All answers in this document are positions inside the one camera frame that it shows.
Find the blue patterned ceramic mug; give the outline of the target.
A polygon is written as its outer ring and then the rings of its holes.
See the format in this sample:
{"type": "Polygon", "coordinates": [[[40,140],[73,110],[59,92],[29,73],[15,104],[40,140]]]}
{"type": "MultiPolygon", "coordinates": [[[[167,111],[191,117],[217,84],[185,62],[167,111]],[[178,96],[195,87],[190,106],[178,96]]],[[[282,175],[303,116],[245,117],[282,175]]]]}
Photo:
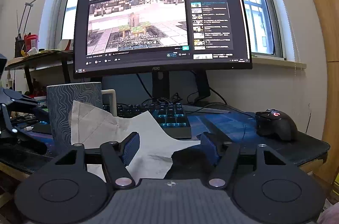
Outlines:
{"type": "Polygon", "coordinates": [[[47,87],[47,107],[52,136],[57,153],[72,143],[84,142],[80,137],[79,122],[93,110],[103,109],[103,96],[108,95],[110,113],[117,115],[114,89],[103,90],[100,82],[66,83],[47,87]]]}

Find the blue desk mat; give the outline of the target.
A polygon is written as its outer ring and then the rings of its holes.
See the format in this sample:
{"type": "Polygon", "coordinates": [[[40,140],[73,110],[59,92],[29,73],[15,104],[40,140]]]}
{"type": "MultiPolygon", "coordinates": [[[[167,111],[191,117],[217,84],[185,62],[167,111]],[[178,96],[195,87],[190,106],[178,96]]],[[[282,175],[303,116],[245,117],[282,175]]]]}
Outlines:
{"type": "MultiPolygon", "coordinates": [[[[149,133],[149,139],[155,140],[163,136],[169,129],[155,124],[155,118],[148,113],[141,113],[131,119],[114,117],[110,113],[90,105],[85,106],[85,117],[79,118],[76,128],[79,132],[70,135],[72,119],[67,117],[60,128],[52,128],[52,119],[48,112],[34,111],[37,120],[45,121],[46,130],[38,131],[38,125],[27,135],[33,137],[46,147],[46,152],[39,155],[25,147],[24,143],[1,145],[1,163],[27,174],[33,174],[44,164],[51,161],[72,142],[82,142],[87,148],[97,148],[109,140],[120,141],[132,131],[140,135],[149,133]]],[[[258,144],[266,144],[297,166],[313,160],[326,160],[330,145],[324,141],[308,136],[302,132],[295,135],[292,142],[279,142],[275,136],[261,137],[256,132],[256,119],[252,113],[203,114],[194,113],[188,116],[187,123],[191,126],[192,139],[197,143],[203,132],[221,137],[224,141],[237,142],[246,150],[252,150],[258,144]]]]}

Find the black gaming mouse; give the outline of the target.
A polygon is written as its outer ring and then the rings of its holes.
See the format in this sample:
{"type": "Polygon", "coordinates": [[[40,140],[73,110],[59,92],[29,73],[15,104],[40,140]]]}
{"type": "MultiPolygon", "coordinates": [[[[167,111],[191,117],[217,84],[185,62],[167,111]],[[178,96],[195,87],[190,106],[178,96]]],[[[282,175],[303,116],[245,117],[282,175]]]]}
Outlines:
{"type": "Polygon", "coordinates": [[[271,138],[275,141],[288,143],[295,142],[298,133],[293,119],[276,109],[268,109],[255,113],[256,133],[261,137],[271,138]]]}

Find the black backlit mechanical keyboard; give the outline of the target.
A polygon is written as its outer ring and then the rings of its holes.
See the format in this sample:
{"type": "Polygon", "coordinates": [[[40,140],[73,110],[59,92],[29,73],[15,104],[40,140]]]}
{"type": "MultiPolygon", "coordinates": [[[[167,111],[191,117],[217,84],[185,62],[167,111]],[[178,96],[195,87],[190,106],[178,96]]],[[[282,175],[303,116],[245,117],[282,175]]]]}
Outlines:
{"type": "Polygon", "coordinates": [[[130,119],[144,112],[149,112],[170,137],[177,140],[192,138],[190,122],[181,103],[117,104],[118,117],[130,119]]]}

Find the black pen holder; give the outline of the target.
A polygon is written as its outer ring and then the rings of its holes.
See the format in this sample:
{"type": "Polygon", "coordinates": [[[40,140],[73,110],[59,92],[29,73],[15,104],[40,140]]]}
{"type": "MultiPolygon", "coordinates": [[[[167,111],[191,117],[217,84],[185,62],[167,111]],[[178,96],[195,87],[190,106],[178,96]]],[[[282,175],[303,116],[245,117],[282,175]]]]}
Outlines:
{"type": "Polygon", "coordinates": [[[18,34],[15,37],[15,47],[14,47],[14,57],[19,58],[22,57],[21,51],[25,48],[25,42],[21,37],[21,34],[18,34]]]}

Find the red cylindrical can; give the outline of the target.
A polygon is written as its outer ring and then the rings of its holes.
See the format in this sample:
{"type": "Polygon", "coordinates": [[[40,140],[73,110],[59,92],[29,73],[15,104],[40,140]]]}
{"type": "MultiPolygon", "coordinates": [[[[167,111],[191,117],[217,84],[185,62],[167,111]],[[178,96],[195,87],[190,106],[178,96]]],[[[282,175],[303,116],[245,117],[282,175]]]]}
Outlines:
{"type": "Polygon", "coordinates": [[[25,43],[25,52],[28,53],[28,51],[32,48],[37,48],[39,42],[39,36],[37,34],[27,34],[24,35],[24,43],[25,43]]]}

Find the black AOC computer monitor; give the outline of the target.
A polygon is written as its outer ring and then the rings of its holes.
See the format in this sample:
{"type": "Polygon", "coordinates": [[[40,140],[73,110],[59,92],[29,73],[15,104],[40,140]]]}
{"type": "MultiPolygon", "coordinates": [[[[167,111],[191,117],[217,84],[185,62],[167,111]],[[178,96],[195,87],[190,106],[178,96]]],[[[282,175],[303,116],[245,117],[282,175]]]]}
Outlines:
{"type": "Polygon", "coordinates": [[[251,69],[244,0],[78,0],[74,77],[251,69]]]}

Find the wooden cabinet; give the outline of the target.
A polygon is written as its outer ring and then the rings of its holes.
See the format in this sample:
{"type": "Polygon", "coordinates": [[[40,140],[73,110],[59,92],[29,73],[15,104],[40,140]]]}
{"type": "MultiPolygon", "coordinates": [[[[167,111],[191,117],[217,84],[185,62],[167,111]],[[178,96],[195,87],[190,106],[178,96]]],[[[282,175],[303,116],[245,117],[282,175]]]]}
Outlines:
{"type": "Polygon", "coordinates": [[[314,0],[324,39],[328,97],[322,140],[330,144],[326,163],[316,175],[328,184],[338,175],[338,0],[314,0]]]}

